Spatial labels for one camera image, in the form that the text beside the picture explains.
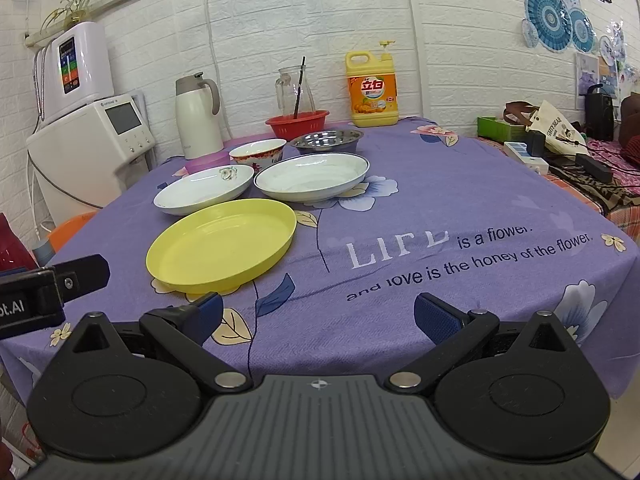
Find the brick wall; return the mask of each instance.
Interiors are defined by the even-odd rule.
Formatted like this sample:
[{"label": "brick wall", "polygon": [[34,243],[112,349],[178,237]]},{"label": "brick wall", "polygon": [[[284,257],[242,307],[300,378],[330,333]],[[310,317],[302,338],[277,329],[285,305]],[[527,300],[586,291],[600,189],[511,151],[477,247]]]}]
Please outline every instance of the brick wall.
[{"label": "brick wall", "polygon": [[[58,0],[43,0],[42,15]],[[463,134],[476,116],[509,100],[546,98],[571,120],[572,48],[556,54],[527,49],[520,22],[523,0],[418,0],[428,60],[431,117]],[[624,19],[629,54],[640,66],[640,20],[635,0],[582,0],[598,35]],[[408,0],[209,0],[214,51],[231,136],[265,131],[277,114],[273,83],[279,67],[307,56],[318,107],[331,119],[348,117],[344,54],[380,50],[395,39],[401,114],[421,112],[416,41]],[[100,18],[106,28],[116,92],[144,91],[159,157],[180,153],[174,117],[176,78],[205,72],[215,78],[204,0],[136,0]]]},{"label": "brick wall", "polygon": [[[26,244],[35,241],[26,180],[24,139],[36,123],[31,63],[24,46],[26,19],[39,27],[40,0],[0,0],[0,211]],[[42,196],[36,198],[37,218],[46,213]]]}]

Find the metal screw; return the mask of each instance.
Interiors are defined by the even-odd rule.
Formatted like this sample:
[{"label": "metal screw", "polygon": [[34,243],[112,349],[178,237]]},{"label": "metal screw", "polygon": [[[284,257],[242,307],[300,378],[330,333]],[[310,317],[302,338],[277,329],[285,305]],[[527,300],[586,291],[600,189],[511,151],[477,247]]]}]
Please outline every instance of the metal screw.
[{"label": "metal screw", "polygon": [[396,372],[389,377],[389,382],[398,388],[413,388],[420,384],[422,378],[413,372]]},{"label": "metal screw", "polygon": [[215,381],[222,388],[237,388],[246,382],[246,377],[240,372],[222,372],[216,375]]}]

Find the potted plant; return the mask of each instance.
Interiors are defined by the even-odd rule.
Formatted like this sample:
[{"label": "potted plant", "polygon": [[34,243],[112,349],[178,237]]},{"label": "potted plant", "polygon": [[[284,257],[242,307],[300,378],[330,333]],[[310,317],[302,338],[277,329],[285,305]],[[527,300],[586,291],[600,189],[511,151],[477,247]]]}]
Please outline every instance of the potted plant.
[{"label": "potted plant", "polygon": [[89,19],[89,1],[90,0],[60,0],[61,4],[65,4],[64,7],[58,7],[52,10],[42,22],[40,30],[55,22],[63,14],[65,16],[65,30],[69,30],[80,22],[87,21]]}]

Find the green box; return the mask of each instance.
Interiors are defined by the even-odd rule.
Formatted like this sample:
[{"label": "green box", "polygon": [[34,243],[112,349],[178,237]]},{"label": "green box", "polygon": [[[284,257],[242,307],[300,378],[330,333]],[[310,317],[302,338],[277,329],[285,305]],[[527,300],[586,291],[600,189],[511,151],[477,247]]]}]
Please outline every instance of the green box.
[{"label": "green box", "polygon": [[478,117],[478,135],[496,142],[527,142],[524,126],[503,123],[495,117]]}]

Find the orange plastic stool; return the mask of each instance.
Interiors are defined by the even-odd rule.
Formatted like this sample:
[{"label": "orange plastic stool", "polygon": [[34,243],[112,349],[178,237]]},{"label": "orange plastic stool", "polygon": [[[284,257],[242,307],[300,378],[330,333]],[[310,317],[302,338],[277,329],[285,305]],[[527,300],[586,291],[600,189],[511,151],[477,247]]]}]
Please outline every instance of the orange plastic stool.
[{"label": "orange plastic stool", "polygon": [[71,240],[73,235],[84,227],[84,224],[95,216],[95,213],[95,211],[91,211],[90,213],[83,213],[81,215],[74,216],[53,229],[47,237],[49,238],[49,242],[51,242],[53,250],[58,252],[64,244]]}]

